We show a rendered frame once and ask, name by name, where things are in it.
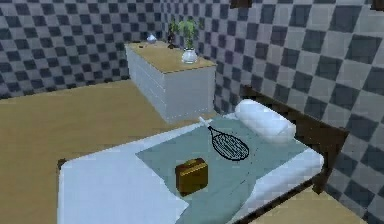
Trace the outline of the dark house plant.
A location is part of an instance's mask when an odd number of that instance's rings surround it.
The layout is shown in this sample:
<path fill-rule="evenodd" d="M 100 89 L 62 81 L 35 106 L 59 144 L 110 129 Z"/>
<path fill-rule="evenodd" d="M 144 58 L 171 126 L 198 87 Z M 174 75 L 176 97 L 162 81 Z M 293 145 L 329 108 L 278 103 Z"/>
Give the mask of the dark house plant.
<path fill-rule="evenodd" d="M 175 34 L 177 33 L 177 31 L 178 31 L 178 25 L 175 22 L 175 20 L 172 19 L 168 24 L 167 42 L 168 42 L 169 49 L 173 49 L 175 47 L 173 42 L 174 42 Z"/>

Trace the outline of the white bed pillow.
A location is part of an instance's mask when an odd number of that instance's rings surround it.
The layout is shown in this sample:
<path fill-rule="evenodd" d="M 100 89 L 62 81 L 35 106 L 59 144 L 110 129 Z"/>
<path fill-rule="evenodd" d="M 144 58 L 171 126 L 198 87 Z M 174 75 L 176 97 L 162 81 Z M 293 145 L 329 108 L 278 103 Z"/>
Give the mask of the white bed pillow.
<path fill-rule="evenodd" d="M 296 126 L 291 121 L 251 99 L 239 102 L 235 107 L 235 116 L 255 134 L 271 143 L 288 143 L 296 134 Z"/>

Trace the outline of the dark wood framed bed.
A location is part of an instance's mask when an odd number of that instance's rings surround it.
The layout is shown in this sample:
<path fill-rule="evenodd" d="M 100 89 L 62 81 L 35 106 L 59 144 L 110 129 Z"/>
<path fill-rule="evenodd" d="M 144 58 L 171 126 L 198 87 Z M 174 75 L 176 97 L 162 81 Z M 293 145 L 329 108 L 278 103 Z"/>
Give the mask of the dark wood framed bed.
<path fill-rule="evenodd" d="M 59 168 L 57 224 L 240 224 L 311 186 L 321 193 L 348 133 L 244 87 L 241 99 L 274 110 L 296 126 L 292 141 L 255 134 L 234 112 L 206 120 L 250 149 L 242 161 L 220 156 L 196 124 L 64 161 Z M 175 167 L 202 158 L 208 185 L 182 197 Z"/>

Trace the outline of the white chest of drawers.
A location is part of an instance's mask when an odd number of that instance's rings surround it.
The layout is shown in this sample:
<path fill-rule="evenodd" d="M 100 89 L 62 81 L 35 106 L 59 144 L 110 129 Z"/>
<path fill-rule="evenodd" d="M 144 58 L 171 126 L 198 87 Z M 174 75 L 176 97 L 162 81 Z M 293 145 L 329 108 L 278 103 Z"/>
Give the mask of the white chest of drawers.
<path fill-rule="evenodd" d="M 128 43 L 125 50 L 131 80 L 167 123 L 214 111 L 214 62 L 183 63 L 183 51 L 162 41 Z"/>

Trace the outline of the black tennis racket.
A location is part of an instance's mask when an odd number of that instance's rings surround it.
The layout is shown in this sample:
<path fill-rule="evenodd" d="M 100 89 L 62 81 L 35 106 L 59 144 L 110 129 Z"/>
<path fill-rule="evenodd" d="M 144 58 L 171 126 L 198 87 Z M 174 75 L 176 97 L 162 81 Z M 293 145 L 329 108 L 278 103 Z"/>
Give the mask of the black tennis racket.
<path fill-rule="evenodd" d="M 202 117 L 199 121 L 209 130 L 213 149 L 220 156 L 231 161 L 242 161 L 249 156 L 250 149 L 241 139 L 215 129 Z"/>

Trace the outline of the green plant in glass vase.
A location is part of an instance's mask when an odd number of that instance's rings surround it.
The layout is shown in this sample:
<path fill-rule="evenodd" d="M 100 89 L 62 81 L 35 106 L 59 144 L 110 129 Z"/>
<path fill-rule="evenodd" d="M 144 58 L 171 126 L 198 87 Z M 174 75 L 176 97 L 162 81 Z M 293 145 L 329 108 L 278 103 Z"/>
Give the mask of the green plant in glass vase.
<path fill-rule="evenodd" d="M 182 54 L 182 62 L 193 64 L 197 61 L 197 54 L 194 47 L 194 39 L 196 36 L 196 22 L 194 20 L 184 20 L 178 23 L 178 31 L 184 38 L 184 52 Z"/>

